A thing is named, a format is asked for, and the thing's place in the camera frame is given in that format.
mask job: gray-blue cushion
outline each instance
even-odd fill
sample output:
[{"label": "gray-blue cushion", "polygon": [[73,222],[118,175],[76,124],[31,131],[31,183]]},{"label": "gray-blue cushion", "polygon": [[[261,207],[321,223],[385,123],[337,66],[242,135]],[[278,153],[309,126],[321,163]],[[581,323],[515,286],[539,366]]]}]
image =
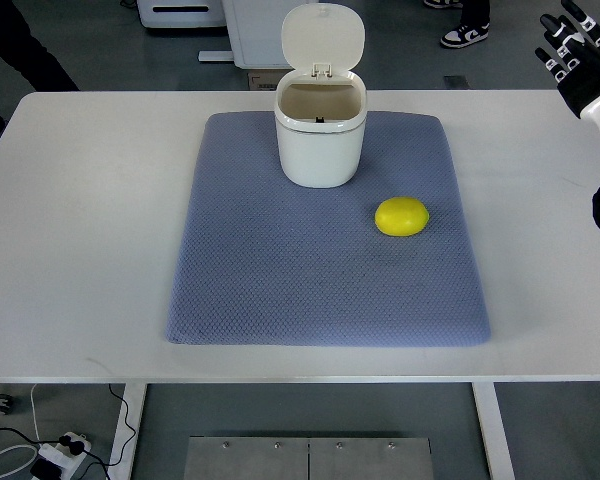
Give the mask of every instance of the gray-blue cushion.
[{"label": "gray-blue cushion", "polygon": [[[389,237],[376,229],[376,208],[394,196],[427,206],[431,219],[422,232]],[[437,118],[369,112],[356,175],[330,189],[285,177],[272,112],[209,119],[174,279],[169,341],[460,346],[489,335]]]}]

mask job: wire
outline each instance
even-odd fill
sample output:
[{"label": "wire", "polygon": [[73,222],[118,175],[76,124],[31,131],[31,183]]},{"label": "wire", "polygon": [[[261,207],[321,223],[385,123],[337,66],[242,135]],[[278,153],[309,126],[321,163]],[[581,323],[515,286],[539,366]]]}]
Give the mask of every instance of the wire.
[{"label": "wire", "polygon": [[33,450],[33,456],[31,457],[31,459],[27,463],[25,463],[24,465],[16,468],[15,470],[11,470],[10,472],[3,473],[2,475],[0,475],[0,478],[10,477],[14,473],[17,473],[20,470],[23,470],[23,469],[27,468],[29,465],[31,465],[33,463],[33,461],[38,456],[38,449],[36,447],[34,447],[33,445],[14,445],[13,447],[7,447],[4,450],[0,450],[0,455],[3,455],[5,453],[10,452],[11,450],[15,450],[17,448],[29,448],[29,449]]},{"label": "wire", "polygon": [[33,390],[38,386],[37,383],[31,387],[29,397],[31,398],[31,413],[33,413],[33,428],[36,430],[36,438],[40,441],[40,434],[38,433],[38,422],[36,421],[36,405],[33,403]]},{"label": "wire", "polygon": [[[0,427],[0,431],[7,431],[7,432],[12,432],[15,433],[16,435],[19,435],[21,438],[23,438],[26,442],[30,443],[31,445],[36,445],[36,444],[43,444],[43,443],[55,443],[58,442],[58,440],[40,440],[40,437],[38,436],[38,426],[36,424],[36,419],[35,419],[35,404],[33,402],[33,390],[36,387],[36,385],[34,385],[31,388],[31,408],[33,411],[33,418],[34,418],[34,426],[36,428],[36,437],[38,438],[37,440],[31,440],[29,437],[27,437],[24,433],[20,432],[19,430],[16,430],[15,428],[9,428],[9,427]],[[109,473],[107,472],[107,467],[115,467],[116,465],[119,465],[122,462],[122,459],[124,458],[124,450],[126,448],[126,446],[129,444],[129,442],[131,442],[131,440],[133,440],[136,435],[138,434],[137,430],[135,428],[133,428],[130,424],[129,424],[129,403],[120,395],[116,394],[113,391],[113,388],[111,388],[111,384],[109,384],[109,392],[111,393],[111,395],[113,395],[114,397],[116,397],[118,400],[120,400],[124,406],[125,406],[125,413],[124,413],[124,424],[127,426],[127,428],[129,430],[131,430],[132,434],[131,436],[127,439],[126,442],[124,442],[124,444],[122,445],[122,448],[120,449],[120,458],[118,459],[117,462],[114,463],[104,463],[102,461],[102,459],[100,457],[98,457],[97,455],[94,455],[91,452],[88,452],[86,450],[84,450],[84,453],[93,458],[94,460],[96,460],[95,462],[90,463],[87,468],[85,469],[85,471],[82,473],[82,475],[80,477],[78,477],[77,480],[81,480],[82,478],[84,478],[84,476],[86,475],[86,473],[89,471],[89,469],[93,466],[93,465],[100,465],[102,467],[102,470],[104,471],[105,477],[107,478],[107,480],[111,480],[111,477],[109,477]],[[19,447],[29,447],[29,445],[19,445],[16,447],[12,447],[12,448],[19,448]],[[31,462],[29,462],[27,465],[25,465],[24,467],[21,467],[19,470],[21,470],[22,468],[25,468],[26,466],[28,466]]]},{"label": "wire", "polygon": [[104,463],[100,458],[95,457],[95,455],[91,455],[89,452],[86,452],[87,455],[91,456],[91,457],[95,457],[98,461],[97,462],[92,462],[90,463],[87,468],[85,469],[85,471],[82,473],[82,475],[80,477],[78,477],[76,480],[82,480],[82,478],[84,478],[84,476],[87,474],[87,472],[89,471],[89,469],[93,466],[93,465],[100,465],[102,466],[102,469],[104,470],[104,474],[107,476],[107,478],[109,478],[109,475],[107,473],[106,467],[115,467],[116,465],[119,465],[120,462],[122,462],[122,459],[124,457],[124,449],[126,448],[126,446],[129,444],[129,442],[131,440],[133,440],[135,438],[135,436],[138,434],[137,430],[135,428],[133,428],[130,424],[129,424],[129,403],[120,395],[116,394],[113,391],[113,388],[111,388],[111,384],[109,384],[109,392],[111,393],[111,395],[113,395],[114,397],[116,397],[118,400],[120,400],[124,406],[125,406],[125,412],[124,412],[124,424],[127,426],[127,428],[129,430],[131,430],[133,433],[131,434],[131,436],[127,439],[126,442],[124,442],[124,444],[122,445],[122,448],[120,449],[120,459],[117,462],[114,463]]},{"label": "wire", "polygon": [[55,440],[31,440],[29,437],[27,437],[24,433],[20,432],[19,430],[16,430],[15,428],[9,428],[9,427],[0,427],[0,432],[13,432],[16,435],[19,435],[21,438],[23,438],[26,442],[30,443],[31,445],[36,445],[36,444],[43,444],[43,443],[54,443],[57,442],[58,439]]}]

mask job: black cable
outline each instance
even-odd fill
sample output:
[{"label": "black cable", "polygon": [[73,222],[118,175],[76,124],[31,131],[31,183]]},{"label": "black cable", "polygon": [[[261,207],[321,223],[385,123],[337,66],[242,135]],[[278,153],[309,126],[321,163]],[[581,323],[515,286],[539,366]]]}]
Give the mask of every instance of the black cable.
[{"label": "black cable", "polygon": [[113,389],[111,388],[111,384],[109,384],[109,392],[111,393],[111,395],[113,395],[114,397],[116,397],[118,400],[120,400],[124,406],[125,406],[125,413],[124,413],[124,424],[127,426],[127,428],[129,428],[133,433],[131,434],[131,436],[127,439],[126,442],[124,442],[124,444],[122,445],[122,448],[120,449],[120,459],[115,462],[115,463],[104,463],[100,458],[96,457],[95,455],[90,455],[89,452],[86,452],[87,455],[96,458],[96,460],[98,460],[97,462],[92,462],[90,463],[87,468],[85,469],[85,471],[82,473],[82,475],[80,477],[78,477],[76,480],[82,480],[82,478],[84,478],[84,476],[87,474],[87,472],[89,471],[89,469],[94,466],[94,465],[100,465],[102,466],[102,469],[104,470],[104,474],[107,476],[107,478],[109,478],[109,475],[107,473],[106,467],[115,467],[116,465],[119,465],[120,462],[122,462],[122,458],[124,457],[124,449],[126,448],[126,446],[129,444],[129,442],[131,440],[133,440],[135,438],[135,436],[138,434],[138,432],[136,431],[135,428],[133,428],[131,425],[129,425],[129,404],[127,403],[127,401],[122,398],[120,395],[116,394]]},{"label": "black cable", "polygon": [[15,428],[9,428],[9,427],[0,427],[0,432],[13,432],[16,435],[19,435],[20,437],[22,437],[25,441],[29,442],[31,445],[36,445],[36,444],[42,445],[43,443],[53,443],[53,442],[58,441],[58,439],[55,439],[55,440],[31,440],[24,433],[16,430]]}]

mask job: power strip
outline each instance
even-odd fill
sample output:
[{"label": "power strip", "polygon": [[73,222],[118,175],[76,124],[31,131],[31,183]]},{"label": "power strip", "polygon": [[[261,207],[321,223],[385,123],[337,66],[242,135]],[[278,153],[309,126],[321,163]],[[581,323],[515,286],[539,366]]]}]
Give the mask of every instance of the power strip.
[{"label": "power strip", "polygon": [[52,447],[48,443],[43,444],[38,451],[42,458],[38,459],[31,468],[33,478],[31,480],[70,480],[76,470],[87,456],[85,452],[91,450],[91,443],[85,437],[73,432],[64,434],[62,443]]}]

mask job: tabletop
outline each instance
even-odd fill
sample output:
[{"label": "tabletop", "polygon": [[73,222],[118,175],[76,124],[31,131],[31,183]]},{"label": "tabletop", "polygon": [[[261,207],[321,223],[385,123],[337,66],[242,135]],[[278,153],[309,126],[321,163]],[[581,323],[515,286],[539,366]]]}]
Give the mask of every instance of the tabletop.
[{"label": "tabletop", "polygon": [[0,140],[0,382],[600,380],[600,133],[556,91],[370,91],[445,129],[490,317],[475,347],[164,337],[207,118],[273,92],[25,97]]}]

